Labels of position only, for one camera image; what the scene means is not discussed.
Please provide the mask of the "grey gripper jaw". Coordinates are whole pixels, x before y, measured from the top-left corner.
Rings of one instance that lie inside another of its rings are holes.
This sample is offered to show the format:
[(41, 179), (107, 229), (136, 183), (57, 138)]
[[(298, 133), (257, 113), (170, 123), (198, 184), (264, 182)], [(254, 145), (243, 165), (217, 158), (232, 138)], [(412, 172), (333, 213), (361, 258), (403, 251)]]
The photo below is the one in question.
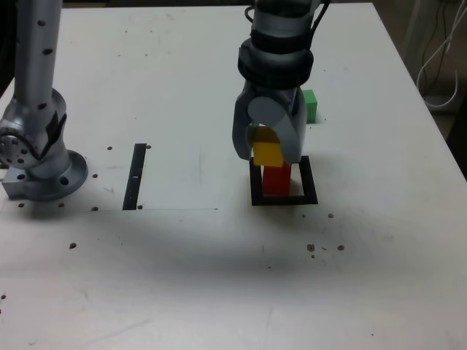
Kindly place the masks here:
[(247, 107), (255, 97), (255, 91), (251, 83), (245, 83), (238, 96), (233, 114), (232, 141), (237, 155), (243, 160), (249, 160), (252, 150), (251, 117)]
[(282, 156), (289, 164), (301, 161), (304, 146), (307, 110), (302, 91), (299, 101), (299, 108), (289, 109), (271, 98), (257, 97), (247, 107), (252, 119), (252, 140), (261, 125), (273, 130), (280, 141)]

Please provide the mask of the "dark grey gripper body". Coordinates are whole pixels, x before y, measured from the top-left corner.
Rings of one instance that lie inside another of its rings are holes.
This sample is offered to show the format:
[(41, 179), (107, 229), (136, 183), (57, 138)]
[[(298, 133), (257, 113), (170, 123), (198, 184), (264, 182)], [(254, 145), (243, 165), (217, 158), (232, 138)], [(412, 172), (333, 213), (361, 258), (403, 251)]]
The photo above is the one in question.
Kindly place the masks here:
[(286, 90), (275, 90), (265, 87), (259, 87), (257, 85), (252, 84), (251, 82), (245, 82), (242, 92), (246, 91), (250, 91), (253, 98), (271, 98), (289, 109), (297, 109), (300, 105), (299, 93), (301, 92), (301, 89), (299, 87)]

